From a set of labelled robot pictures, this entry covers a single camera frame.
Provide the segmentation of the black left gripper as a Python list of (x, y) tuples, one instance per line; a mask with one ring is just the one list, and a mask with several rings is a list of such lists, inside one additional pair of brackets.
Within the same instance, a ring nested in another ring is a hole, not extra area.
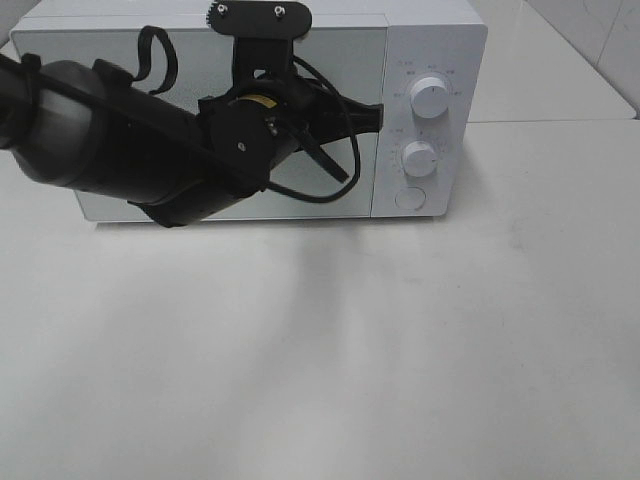
[(303, 61), (290, 39), (236, 37), (232, 86), (224, 94), (198, 101), (198, 120), (210, 132), (266, 133), (303, 150), (336, 181), (348, 173), (323, 145), (352, 134), (379, 133), (384, 105), (344, 99), (317, 70), (311, 79), (298, 73)]

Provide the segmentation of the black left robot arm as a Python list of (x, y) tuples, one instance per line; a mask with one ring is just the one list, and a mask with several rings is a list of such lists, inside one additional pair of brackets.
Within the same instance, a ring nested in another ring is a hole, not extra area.
[(383, 125), (382, 105), (341, 95), (296, 56), (284, 71), (237, 82), (189, 112), (162, 99), (178, 74), (167, 32), (143, 28), (137, 52), (136, 74), (103, 59), (89, 67), (35, 54), (2, 59), (1, 146), (28, 178), (123, 200), (159, 225), (182, 227), (264, 190), (320, 203), (271, 180), (297, 152), (349, 192), (359, 172), (325, 145)]

